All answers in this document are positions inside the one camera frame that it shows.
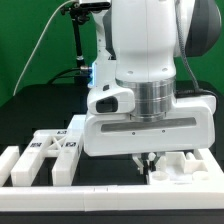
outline cable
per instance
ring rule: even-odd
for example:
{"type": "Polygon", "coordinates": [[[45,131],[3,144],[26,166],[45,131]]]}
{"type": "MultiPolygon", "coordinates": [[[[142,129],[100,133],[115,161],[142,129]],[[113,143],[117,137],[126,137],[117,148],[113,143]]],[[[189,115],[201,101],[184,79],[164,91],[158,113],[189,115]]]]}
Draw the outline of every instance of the cable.
{"type": "Polygon", "coordinates": [[[178,31],[178,40],[179,40],[181,59],[183,61],[183,64],[184,64],[188,74],[191,77],[191,80],[192,80],[193,85],[194,85],[195,92],[200,92],[201,89],[198,85],[198,81],[197,81],[193,71],[191,70],[191,67],[188,63],[186,52],[185,52],[184,37],[183,37],[182,28],[181,28],[181,21],[180,21],[180,17],[179,17],[179,13],[178,13],[178,5],[179,4],[180,4],[180,0],[177,0],[176,3],[175,3],[175,9],[176,9],[176,23],[177,23],[177,31],[178,31]]]}
{"type": "Polygon", "coordinates": [[[55,80],[57,79],[65,79],[65,78],[76,78],[76,77],[83,77],[83,78],[89,78],[90,76],[89,75],[67,75],[67,76],[59,76],[59,77],[56,77],[54,79],[52,79],[52,82],[50,84],[52,84],[55,80]]]}
{"type": "Polygon", "coordinates": [[[16,83],[16,86],[15,86],[15,89],[14,89],[14,92],[13,92],[13,96],[16,95],[16,92],[17,92],[17,89],[18,89],[18,87],[19,87],[19,84],[20,84],[20,82],[21,82],[21,80],[22,80],[22,78],[23,78],[23,76],[24,76],[24,74],[25,74],[25,72],[26,72],[28,66],[30,65],[30,62],[32,61],[33,56],[35,55],[35,53],[36,53],[36,51],[37,51],[37,48],[39,47],[39,45],[40,45],[40,43],[41,43],[41,41],[42,41],[42,39],[43,39],[43,37],[44,37],[46,31],[48,30],[48,27],[49,27],[49,25],[51,24],[53,18],[55,17],[55,15],[57,14],[57,12],[58,12],[63,6],[67,5],[68,3],[74,3],[74,2],[77,2],[77,0],[69,0],[69,1],[66,1],[66,2],[64,2],[63,4],[61,4],[61,5],[54,11],[54,13],[52,14],[52,16],[51,16],[50,19],[48,20],[48,22],[47,22],[47,24],[46,24],[46,26],[45,26],[45,28],[44,28],[42,34],[40,35],[39,40],[37,41],[37,44],[36,44],[36,46],[35,46],[35,48],[34,48],[32,54],[30,55],[30,58],[28,59],[26,65],[25,65],[25,67],[24,67],[24,69],[23,69],[23,71],[22,71],[22,73],[21,73],[21,75],[20,75],[20,77],[19,77],[19,79],[18,79],[18,81],[17,81],[17,83],[16,83]]]}
{"type": "Polygon", "coordinates": [[[52,84],[54,82],[55,79],[57,79],[58,77],[65,75],[67,73],[73,72],[73,71],[80,71],[79,68],[70,68],[70,69],[66,69],[60,73],[58,73],[57,75],[55,75],[52,79],[50,79],[47,84],[52,84]]]}
{"type": "Polygon", "coordinates": [[[194,85],[194,90],[177,91],[176,97],[178,98],[178,97],[192,97],[192,96],[200,96],[200,95],[212,95],[216,98],[217,109],[218,109],[218,105],[219,105],[218,96],[212,91],[203,90],[199,87],[198,81],[188,63],[186,52],[185,52],[184,37],[183,37],[183,33],[182,33],[182,28],[181,28],[181,20],[180,20],[179,13],[178,13],[178,5],[179,4],[180,4],[180,0],[177,0],[175,3],[175,10],[176,10],[176,23],[177,23],[177,31],[178,31],[178,40],[179,40],[181,59],[183,61],[183,64],[184,64],[189,76],[191,77],[191,80],[194,85]]]}

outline white cable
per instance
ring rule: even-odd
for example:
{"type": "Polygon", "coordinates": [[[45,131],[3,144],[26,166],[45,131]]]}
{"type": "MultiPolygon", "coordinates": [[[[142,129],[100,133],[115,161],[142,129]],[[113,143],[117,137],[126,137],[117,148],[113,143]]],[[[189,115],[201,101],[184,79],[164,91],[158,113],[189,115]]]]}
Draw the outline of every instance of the white cable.
{"type": "Polygon", "coordinates": [[[22,78],[23,78],[23,76],[24,76],[24,74],[25,74],[25,72],[26,72],[26,70],[27,70],[27,68],[28,68],[28,66],[29,66],[29,64],[30,64],[30,62],[32,61],[33,56],[35,55],[36,50],[37,50],[37,48],[39,47],[39,45],[40,45],[40,43],[41,43],[41,41],[42,41],[42,39],[43,39],[43,37],[44,37],[46,31],[48,30],[48,27],[49,27],[49,25],[51,24],[51,21],[53,20],[53,18],[54,18],[55,15],[57,14],[57,12],[61,9],[61,7],[67,5],[68,3],[72,3],[72,2],[77,2],[77,0],[69,0],[69,1],[64,2],[63,4],[61,4],[61,5],[55,10],[55,12],[52,14],[51,18],[48,20],[48,22],[47,22],[47,24],[46,24],[46,26],[45,26],[45,28],[44,28],[44,30],[43,30],[43,32],[42,32],[42,34],[41,34],[39,40],[37,41],[37,44],[36,44],[36,46],[35,46],[35,48],[34,48],[32,54],[30,55],[29,60],[27,61],[26,65],[25,65],[25,67],[24,67],[24,69],[23,69],[23,71],[22,71],[22,73],[21,73],[21,75],[20,75],[20,77],[19,77],[19,79],[18,79],[18,81],[17,81],[17,83],[16,83],[16,86],[15,86],[15,89],[14,89],[14,92],[13,92],[13,96],[16,95],[16,92],[17,92],[17,89],[18,89],[18,87],[19,87],[19,84],[20,84],[20,82],[21,82],[21,80],[22,80],[22,78]]]}

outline black table surface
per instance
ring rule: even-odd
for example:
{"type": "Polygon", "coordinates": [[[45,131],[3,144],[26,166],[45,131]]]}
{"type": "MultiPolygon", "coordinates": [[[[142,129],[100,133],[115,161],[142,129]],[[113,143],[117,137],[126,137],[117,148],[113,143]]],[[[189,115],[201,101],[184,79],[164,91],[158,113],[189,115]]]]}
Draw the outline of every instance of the black table surface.
{"type": "MultiPolygon", "coordinates": [[[[216,142],[212,152],[223,168],[224,161],[224,97],[209,83],[200,82],[204,89],[219,96],[215,114],[216,142]]],[[[191,82],[177,82],[177,89],[192,89],[191,82]]],[[[88,89],[73,84],[32,85],[22,89],[0,108],[0,153],[7,146],[18,145],[20,152],[39,129],[65,129],[75,114],[85,114],[88,89]]],[[[54,159],[45,159],[33,186],[51,186],[54,159]]],[[[84,152],[73,185],[144,184],[130,155],[88,157],[84,152]]],[[[5,187],[11,186],[11,180],[5,187]]],[[[0,213],[1,223],[223,223],[224,210],[197,211],[126,211],[126,212],[57,212],[0,213]]]]}

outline green backdrop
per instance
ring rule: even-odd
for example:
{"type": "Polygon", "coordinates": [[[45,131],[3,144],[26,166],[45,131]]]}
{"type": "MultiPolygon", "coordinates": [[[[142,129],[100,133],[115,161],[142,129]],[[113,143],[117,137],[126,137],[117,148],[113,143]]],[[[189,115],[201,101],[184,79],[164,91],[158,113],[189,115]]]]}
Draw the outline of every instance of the green backdrop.
{"type": "MultiPolygon", "coordinates": [[[[0,105],[12,97],[17,79],[29,58],[46,22],[65,0],[0,0],[0,105]]],[[[224,19],[224,0],[216,0],[224,19]]],[[[224,93],[224,34],[206,55],[189,59],[198,80],[208,81],[224,93]]],[[[96,57],[94,22],[81,27],[86,62],[96,57]]],[[[76,66],[73,28],[69,15],[60,13],[51,24],[20,88],[46,83],[58,72],[76,66]]],[[[177,78],[188,76],[180,59],[177,78]]]]}

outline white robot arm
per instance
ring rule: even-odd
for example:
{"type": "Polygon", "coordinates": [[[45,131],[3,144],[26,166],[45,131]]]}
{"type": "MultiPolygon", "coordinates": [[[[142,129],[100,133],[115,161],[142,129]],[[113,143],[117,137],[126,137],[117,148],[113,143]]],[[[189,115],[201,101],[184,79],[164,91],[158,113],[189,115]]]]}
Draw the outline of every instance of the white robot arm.
{"type": "MultiPolygon", "coordinates": [[[[108,2],[83,0],[80,5],[108,7],[108,2]]],[[[214,0],[113,0],[111,9],[94,18],[98,57],[84,129],[87,154],[210,147],[216,100],[200,94],[176,99],[173,58],[203,55],[214,45],[221,27],[214,0]],[[108,26],[105,16],[111,28],[103,26],[108,26]],[[110,29],[112,51],[106,50],[110,29]]]]}

